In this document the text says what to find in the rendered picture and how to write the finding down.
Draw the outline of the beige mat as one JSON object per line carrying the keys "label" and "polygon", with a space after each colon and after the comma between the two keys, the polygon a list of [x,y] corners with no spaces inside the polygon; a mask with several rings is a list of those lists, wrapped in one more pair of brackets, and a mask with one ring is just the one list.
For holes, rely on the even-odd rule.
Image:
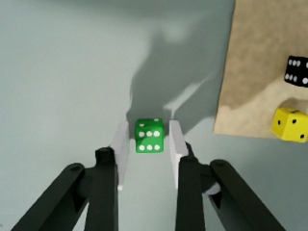
{"label": "beige mat", "polygon": [[308,0],[235,0],[213,133],[280,139],[276,108],[308,114],[308,88],[284,82],[308,58]]}

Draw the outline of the black die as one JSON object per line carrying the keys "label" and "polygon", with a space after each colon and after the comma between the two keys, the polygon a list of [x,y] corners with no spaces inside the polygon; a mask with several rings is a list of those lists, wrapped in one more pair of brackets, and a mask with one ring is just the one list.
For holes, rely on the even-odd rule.
{"label": "black die", "polygon": [[308,58],[290,56],[284,82],[297,87],[308,88]]}

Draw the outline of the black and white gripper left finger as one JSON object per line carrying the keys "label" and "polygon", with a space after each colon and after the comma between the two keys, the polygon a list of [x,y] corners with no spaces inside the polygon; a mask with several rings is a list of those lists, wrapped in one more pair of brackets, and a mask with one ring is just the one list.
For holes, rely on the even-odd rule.
{"label": "black and white gripper left finger", "polygon": [[88,203],[84,231],[118,231],[129,153],[129,122],[120,122],[112,144],[95,150],[95,167],[66,166],[11,231],[72,231]]}

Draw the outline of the yellow die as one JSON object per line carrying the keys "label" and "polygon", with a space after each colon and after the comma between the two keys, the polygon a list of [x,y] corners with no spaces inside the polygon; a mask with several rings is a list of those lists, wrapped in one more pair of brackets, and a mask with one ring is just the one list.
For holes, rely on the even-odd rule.
{"label": "yellow die", "polygon": [[278,107],[270,130],[282,140],[305,142],[308,115],[299,110]]}

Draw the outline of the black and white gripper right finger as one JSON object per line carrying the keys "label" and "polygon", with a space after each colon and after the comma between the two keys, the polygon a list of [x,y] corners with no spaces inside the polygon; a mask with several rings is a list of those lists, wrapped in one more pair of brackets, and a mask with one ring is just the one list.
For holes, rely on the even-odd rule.
{"label": "black and white gripper right finger", "polygon": [[178,189],[175,231],[206,231],[203,193],[225,231],[286,231],[229,162],[199,163],[178,120],[169,122],[169,149]]}

